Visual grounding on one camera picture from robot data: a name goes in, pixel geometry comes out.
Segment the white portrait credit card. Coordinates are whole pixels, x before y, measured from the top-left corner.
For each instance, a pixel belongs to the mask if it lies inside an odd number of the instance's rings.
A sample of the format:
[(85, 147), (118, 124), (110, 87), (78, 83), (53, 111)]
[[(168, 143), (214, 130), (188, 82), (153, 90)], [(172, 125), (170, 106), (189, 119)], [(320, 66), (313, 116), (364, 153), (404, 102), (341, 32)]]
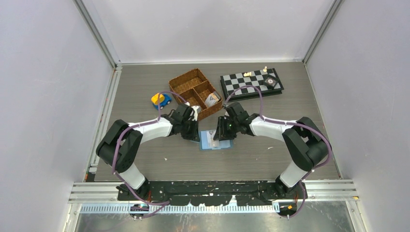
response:
[(216, 130), (203, 130), (200, 132), (202, 150), (221, 149), (220, 141), (214, 140)]

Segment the blue card holder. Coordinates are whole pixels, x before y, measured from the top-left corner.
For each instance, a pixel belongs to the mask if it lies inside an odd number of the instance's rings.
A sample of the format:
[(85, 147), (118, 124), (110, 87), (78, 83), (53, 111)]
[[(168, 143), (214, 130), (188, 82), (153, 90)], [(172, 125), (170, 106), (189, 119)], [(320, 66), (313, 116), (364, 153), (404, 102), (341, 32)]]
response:
[(216, 130), (202, 130), (199, 132), (199, 150), (221, 150), (233, 148), (233, 140), (214, 140)]

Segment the brown wicker basket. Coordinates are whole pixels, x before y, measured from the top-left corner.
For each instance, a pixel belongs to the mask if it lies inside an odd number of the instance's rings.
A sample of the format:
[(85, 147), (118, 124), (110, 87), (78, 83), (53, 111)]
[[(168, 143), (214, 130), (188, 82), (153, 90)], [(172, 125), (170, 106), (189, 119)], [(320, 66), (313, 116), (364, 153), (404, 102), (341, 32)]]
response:
[(190, 70), (180, 76), (171, 79), (169, 88), (172, 92), (180, 95), (190, 105), (201, 107), (198, 120), (201, 121), (222, 109), (222, 99), (216, 103), (206, 104), (209, 95), (219, 96), (214, 86), (199, 69)]

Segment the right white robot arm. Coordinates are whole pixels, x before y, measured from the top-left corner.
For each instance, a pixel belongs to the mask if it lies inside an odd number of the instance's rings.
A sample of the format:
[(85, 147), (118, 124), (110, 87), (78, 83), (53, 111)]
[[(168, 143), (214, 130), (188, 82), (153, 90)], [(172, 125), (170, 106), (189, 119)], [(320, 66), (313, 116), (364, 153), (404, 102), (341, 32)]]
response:
[(238, 102), (223, 108), (226, 113), (218, 118), (214, 140), (233, 140), (237, 133), (241, 133), (285, 143), (292, 160), (274, 184), (278, 196), (282, 198), (293, 195), (295, 186), (330, 154), (329, 142), (308, 117), (286, 121), (257, 113), (250, 115)]

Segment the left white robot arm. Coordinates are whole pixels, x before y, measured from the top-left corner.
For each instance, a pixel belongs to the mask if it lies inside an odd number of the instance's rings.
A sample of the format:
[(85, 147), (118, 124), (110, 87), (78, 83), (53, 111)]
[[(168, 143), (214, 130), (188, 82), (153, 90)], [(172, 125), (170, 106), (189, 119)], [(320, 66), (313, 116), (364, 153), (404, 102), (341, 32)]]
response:
[(177, 134), (185, 140), (200, 141), (200, 110), (198, 105), (185, 103), (152, 121), (127, 123), (116, 120), (98, 144), (96, 155), (130, 186), (130, 194), (135, 199), (143, 200), (148, 194), (148, 180), (134, 164), (140, 144)]

